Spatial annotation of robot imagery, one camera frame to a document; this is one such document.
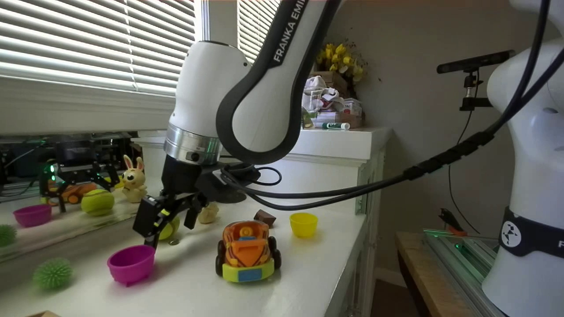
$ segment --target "window blinds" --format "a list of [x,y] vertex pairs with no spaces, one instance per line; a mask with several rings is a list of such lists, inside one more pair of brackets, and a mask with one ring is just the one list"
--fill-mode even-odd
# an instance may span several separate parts
[[238,48],[254,62],[262,48],[280,0],[238,0]]
[[173,97],[194,0],[0,0],[0,78]]

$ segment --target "green ball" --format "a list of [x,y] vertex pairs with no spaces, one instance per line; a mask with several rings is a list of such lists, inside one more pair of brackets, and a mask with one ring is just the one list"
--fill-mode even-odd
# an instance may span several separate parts
[[83,196],[81,210],[90,217],[104,217],[113,210],[113,194],[95,189]]
[[42,291],[60,291],[70,285],[72,268],[67,259],[49,259],[35,268],[33,284]]
[[0,226],[0,248],[14,245],[16,233],[14,226]]

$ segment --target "yellow cup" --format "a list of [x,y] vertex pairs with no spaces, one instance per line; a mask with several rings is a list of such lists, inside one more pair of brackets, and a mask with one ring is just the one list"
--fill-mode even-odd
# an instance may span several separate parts
[[314,213],[292,213],[289,224],[296,238],[312,238],[317,233],[317,217]]

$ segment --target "purple cup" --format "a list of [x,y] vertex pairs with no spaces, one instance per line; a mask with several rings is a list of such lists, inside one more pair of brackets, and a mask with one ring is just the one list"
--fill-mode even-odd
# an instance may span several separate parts
[[114,282],[123,285],[137,284],[148,278],[155,268],[155,248],[136,245],[113,254],[107,268]]
[[32,204],[14,211],[16,222],[21,227],[37,227],[51,220],[49,204]]

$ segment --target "flower decoration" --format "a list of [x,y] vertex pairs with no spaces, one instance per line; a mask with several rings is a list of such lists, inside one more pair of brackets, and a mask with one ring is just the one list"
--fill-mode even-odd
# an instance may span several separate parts
[[315,58],[315,71],[340,74],[347,81],[349,93],[356,97],[354,86],[365,81],[368,64],[358,53],[354,42],[328,42]]

